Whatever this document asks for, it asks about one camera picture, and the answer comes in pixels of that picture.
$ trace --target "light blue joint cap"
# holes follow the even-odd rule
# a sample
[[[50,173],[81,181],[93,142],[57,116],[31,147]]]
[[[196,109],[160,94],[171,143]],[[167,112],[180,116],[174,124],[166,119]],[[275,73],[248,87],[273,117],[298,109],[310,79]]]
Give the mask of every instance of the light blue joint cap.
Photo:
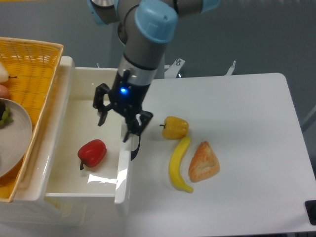
[[[117,14],[117,17],[119,18],[119,9],[118,9],[118,6],[119,6],[119,0],[114,0],[115,12],[116,12],[116,14]]]
[[[101,18],[99,17],[99,15],[95,12],[93,6],[92,6],[92,3],[90,2],[90,0],[87,0],[87,4],[90,8],[90,11],[93,15],[93,19],[94,21],[97,23],[98,26],[101,26],[101,25],[106,25],[104,21],[101,20]]]
[[[216,8],[220,2],[221,0],[203,0],[201,13],[204,13],[206,11]]]
[[[159,0],[143,0],[135,13],[139,31],[150,41],[168,43],[178,22],[177,12]]]

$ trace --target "banana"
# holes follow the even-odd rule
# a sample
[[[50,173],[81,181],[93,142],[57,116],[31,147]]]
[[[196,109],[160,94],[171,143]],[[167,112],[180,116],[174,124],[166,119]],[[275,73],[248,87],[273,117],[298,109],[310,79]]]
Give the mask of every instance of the banana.
[[[190,136],[186,136],[182,138],[180,143],[177,145],[176,149],[174,150],[169,162],[169,176],[170,176],[172,184],[176,188],[180,190],[184,190],[188,193],[192,193],[193,188],[184,182],[180,174],[180,164],[185,152],[187,151],[189,147],[190,142],[191,142]]]

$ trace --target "yellow woven basket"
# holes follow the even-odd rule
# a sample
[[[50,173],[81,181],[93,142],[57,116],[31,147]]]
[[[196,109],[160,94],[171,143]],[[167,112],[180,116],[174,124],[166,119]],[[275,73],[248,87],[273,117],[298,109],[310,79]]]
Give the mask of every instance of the yellow woven basket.
[[[0,62],[11,77],[16,77],[3,85],[10,91],[10,100],[28,112],[33,126],[31,142],[21,161],[0,178],[0,202],[12,202],[23,179],[63,49],[56,43],[0,37]]]

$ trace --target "croissant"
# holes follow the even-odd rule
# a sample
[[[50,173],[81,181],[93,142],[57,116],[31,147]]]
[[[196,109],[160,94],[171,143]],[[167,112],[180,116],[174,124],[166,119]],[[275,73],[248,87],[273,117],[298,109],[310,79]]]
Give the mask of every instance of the croissant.
[[[219,161],[207,141],[197,148],[190,166],[189,177],[192,182],[198,182],[214,176],[220,170]]]

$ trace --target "blue led light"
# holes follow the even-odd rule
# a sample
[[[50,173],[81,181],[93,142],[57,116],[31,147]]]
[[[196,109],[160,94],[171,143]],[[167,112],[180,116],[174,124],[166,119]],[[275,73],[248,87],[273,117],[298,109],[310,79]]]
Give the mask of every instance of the blue led light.
[[[124,87],[122,87],[122,88],[120,89],[120,92],[121,92],[121,94],[126,95],[126,94],[128,93],[128,90],[125,89]]]

